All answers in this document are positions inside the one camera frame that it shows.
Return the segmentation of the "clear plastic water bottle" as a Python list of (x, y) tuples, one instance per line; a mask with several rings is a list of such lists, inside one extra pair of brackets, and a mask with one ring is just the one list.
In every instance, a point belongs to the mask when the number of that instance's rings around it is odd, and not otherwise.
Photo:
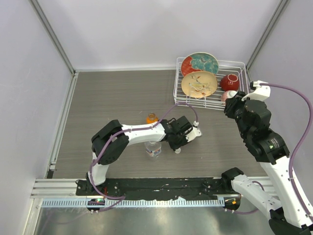
[(145, 151), (151, 161), (156, 161), (161, 154), (161, 142), (147, 141), (144, 143)]

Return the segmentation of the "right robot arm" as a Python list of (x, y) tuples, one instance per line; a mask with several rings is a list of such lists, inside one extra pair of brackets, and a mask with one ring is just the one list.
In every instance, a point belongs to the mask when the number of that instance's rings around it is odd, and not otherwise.
[(222, 174), (222, 190), (243, 195), (267, 218), (274, 234), (311, 235), (313, 206), (291, 167), (287, 145), (269, 127), (271, 112), (265, 102), (237, 92), (226, 99), (224, 113), (235, 120), (247, 150), (268, 175), (278, 198), (263, 191), (236, 167)]

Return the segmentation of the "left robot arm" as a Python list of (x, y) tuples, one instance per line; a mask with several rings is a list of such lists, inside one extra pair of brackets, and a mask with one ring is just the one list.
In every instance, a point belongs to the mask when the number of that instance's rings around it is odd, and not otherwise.
[(143, 125), (122, 125), (118, 120), (112, 120), (91, 138), (93, 163), (88, 171), (87, 189), (93, 195), (103, 192), (109, 165), (120, 157), (127, 146), (165, 141), (174, 152), (179, 153), (182, 146), (200, 136), (200, 129), (185, 116)]

